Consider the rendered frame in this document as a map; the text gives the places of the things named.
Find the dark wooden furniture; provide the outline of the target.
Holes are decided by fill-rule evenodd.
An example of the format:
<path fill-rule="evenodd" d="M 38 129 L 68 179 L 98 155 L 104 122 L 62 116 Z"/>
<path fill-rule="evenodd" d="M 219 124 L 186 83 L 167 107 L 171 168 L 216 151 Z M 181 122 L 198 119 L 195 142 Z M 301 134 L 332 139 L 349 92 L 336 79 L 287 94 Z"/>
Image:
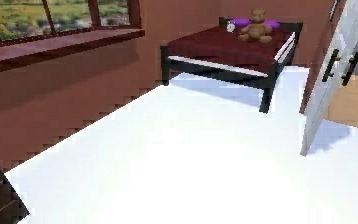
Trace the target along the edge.
<path fill-rule="evenodd" d="M 18 224 L 30 212 L 0 168 L 0 224 Z"/>

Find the brown teddy bear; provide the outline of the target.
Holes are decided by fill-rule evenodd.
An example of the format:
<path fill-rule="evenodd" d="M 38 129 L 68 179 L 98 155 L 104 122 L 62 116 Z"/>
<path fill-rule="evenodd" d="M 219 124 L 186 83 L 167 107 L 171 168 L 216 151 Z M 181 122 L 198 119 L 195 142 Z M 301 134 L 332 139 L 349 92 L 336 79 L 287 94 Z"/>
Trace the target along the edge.
<path fill-rule="evenodd" d="M 264 10 L 252 10 L 250 24 L 240 30 L 238 39 L 244 42 L 269 43 L 272 40 L 272 27 L 265 23 L 265 19 Z"/>

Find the dark red framed window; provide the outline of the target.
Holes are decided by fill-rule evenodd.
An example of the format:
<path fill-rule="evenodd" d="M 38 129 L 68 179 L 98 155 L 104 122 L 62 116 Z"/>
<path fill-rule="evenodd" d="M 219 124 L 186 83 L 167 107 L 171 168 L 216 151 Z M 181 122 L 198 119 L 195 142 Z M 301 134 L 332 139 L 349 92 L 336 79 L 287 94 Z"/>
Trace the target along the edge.
<path fill-rule="evenodd" d="M 139 0 L 0 0 L 0 72 L 143 35 Z"/>

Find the black bed with red cover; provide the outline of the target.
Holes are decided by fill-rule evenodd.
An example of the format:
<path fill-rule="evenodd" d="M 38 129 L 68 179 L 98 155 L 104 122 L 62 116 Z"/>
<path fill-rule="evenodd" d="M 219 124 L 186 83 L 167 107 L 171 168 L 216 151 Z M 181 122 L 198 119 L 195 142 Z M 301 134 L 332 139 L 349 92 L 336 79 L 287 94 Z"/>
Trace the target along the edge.
<path fill-rule="evenodd" d="M 230 24 L 221 17 L 216 27 L 162 45 L 161 82 L 167 86 L 177 71 L 261 89 L 259 111 L 266 113 L 280 73 L 292 64 L 303 24 L 281 22 L 269 43 L 243 42 L 237 30 L 227 30 Z"/>

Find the white room door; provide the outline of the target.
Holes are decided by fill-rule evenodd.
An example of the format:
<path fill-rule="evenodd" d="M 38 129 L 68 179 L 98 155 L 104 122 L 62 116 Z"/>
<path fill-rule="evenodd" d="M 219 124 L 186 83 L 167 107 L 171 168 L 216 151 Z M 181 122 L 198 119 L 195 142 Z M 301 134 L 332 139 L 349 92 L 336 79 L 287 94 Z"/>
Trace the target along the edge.
<path fill-rule="evenodd" d="M 356 68 L 357 43 L 358 0 L 335 0 L 305 86 L 302 156 L 308 154 L 332 96 L 348 84 Z"/>

